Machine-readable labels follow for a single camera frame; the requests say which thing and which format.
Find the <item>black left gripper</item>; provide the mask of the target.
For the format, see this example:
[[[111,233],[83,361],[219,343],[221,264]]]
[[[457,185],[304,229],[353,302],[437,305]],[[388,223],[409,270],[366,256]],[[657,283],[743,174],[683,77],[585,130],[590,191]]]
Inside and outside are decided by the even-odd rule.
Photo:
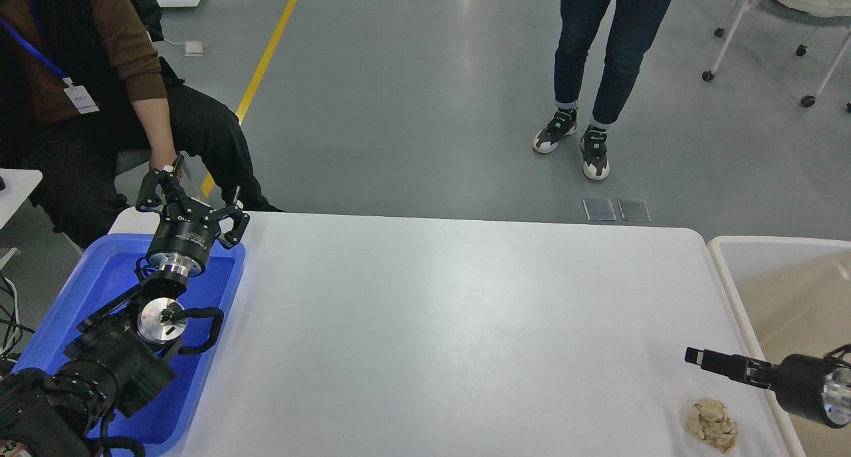
[[[178,167],[151,169],[141,182],[136,209],[159,214],[147,262],[160,270],[172,267],[184,276],[196,276],[207,268],[215,241],[225,249],[242,241],[250,217],[238,204],[214,210],[203,202],[190,203],[179,174]],[[225,220],[231,227],[223,231]]]

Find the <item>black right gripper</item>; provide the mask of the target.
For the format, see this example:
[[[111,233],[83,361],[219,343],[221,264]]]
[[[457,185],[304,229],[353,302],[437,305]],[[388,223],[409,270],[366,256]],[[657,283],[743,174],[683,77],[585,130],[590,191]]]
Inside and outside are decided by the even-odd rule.
[[[785,412],[833,429],[850,421],[850,369],[835,357],[793,354],[773,365],[741,355],[687,347],[685,362],[775,393]]]

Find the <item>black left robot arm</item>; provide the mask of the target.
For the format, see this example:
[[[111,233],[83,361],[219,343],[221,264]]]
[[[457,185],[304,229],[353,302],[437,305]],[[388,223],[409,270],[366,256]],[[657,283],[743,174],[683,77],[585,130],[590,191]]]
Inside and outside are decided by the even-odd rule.
[[[180,185],[182,159],[148,172],[136,202],[159,215],[136,264],[138,283],[77,324],[56,373],[27,367],[2,380],[3,456],[146,455],[135,438],[110,436],[117,412],[131,417],[176,378],[174,356],[197,356],[218,341],[225,312],[185,308],[189,279],[207,268],[215,243],[231,249],[250,217],[237,198],[211,208]]]

